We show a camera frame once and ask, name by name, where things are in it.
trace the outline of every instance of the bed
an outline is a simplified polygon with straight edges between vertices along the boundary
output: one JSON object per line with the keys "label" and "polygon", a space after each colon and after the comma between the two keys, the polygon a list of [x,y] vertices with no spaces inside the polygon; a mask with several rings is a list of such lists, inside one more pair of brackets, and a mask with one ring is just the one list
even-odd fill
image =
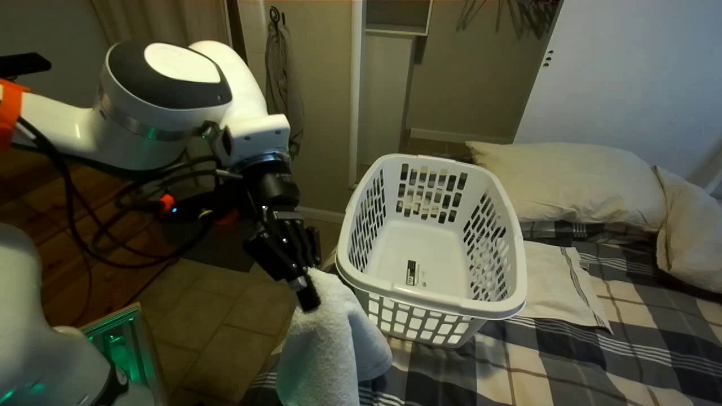
{"label": "bed", "polygon": [[[362,384],[362,405],[722,405],[722,296],[670,274],[670,265],[662,272],[659,236],[673,236],[664,231],[670,207],[662,220],[647,207],[646,218],[630,213],[638,215],[612,210],[602,218],[609,224],[588,222],[588,213],[560,222],[539,213],[533,218],[545,220],[526,220],[522,207],[519,218],[526,242],[580,254],[612,331],[516,316],[485,322],[456,351],[387,338],[393,369]],[[277,356],[244,405],[279,405]]]}

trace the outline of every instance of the white towel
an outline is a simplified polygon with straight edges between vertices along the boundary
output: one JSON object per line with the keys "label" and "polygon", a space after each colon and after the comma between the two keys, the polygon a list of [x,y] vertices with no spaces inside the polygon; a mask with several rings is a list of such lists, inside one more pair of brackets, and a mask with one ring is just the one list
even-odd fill
{"label": "white towel", "polygon": [[527,296],[519,316],[552,318],[612,331],[576,248],[526,242]]}
{"label": "white towel", "polygon": [[296,309],[277,364],[277,398],[297,406],[355,406],[359,382],[390,369],[383,335],[364,313],[357,296],[332,274],[309,272],[321,308]]}

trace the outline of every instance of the plaid bedspread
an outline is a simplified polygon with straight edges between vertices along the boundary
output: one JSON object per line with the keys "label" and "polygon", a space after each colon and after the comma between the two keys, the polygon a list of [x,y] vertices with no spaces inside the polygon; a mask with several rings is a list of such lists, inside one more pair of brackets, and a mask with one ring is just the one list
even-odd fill
{"label": "plaid bedspread", "polygon": [[[485,322],[441,351],[390,338],[394,364],[362,405],[722,405],[722,304],[659,276],[655,236],[526,224],[527,242],[576,246],[614,335],[560,321]],[[272,362],[244,405],[277,405]]]}

